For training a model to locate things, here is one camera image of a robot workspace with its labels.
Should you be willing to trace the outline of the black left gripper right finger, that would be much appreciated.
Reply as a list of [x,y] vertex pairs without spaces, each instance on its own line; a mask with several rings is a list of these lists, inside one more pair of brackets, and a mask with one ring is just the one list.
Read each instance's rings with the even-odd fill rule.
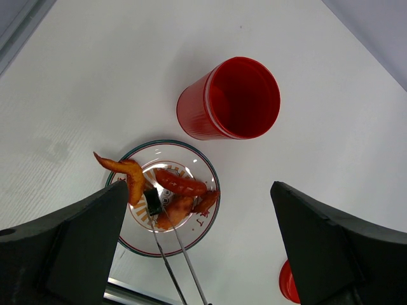
[[406,233],[270,189],[301,304],[406,304]]

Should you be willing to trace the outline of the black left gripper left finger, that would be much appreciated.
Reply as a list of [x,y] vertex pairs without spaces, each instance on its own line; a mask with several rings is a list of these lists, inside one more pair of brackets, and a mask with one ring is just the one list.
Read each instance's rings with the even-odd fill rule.
[[1,304],[102,304],[127,203],[119,181],[1,230]]

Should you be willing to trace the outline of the black seaweed sushi roll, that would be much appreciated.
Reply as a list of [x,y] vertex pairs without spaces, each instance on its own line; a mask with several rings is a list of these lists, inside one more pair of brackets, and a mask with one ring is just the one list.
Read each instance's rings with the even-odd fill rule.
[[156,188],[144,191],[144,196],[148,206],[149,216],[158,215],[162,212],[162,203]]

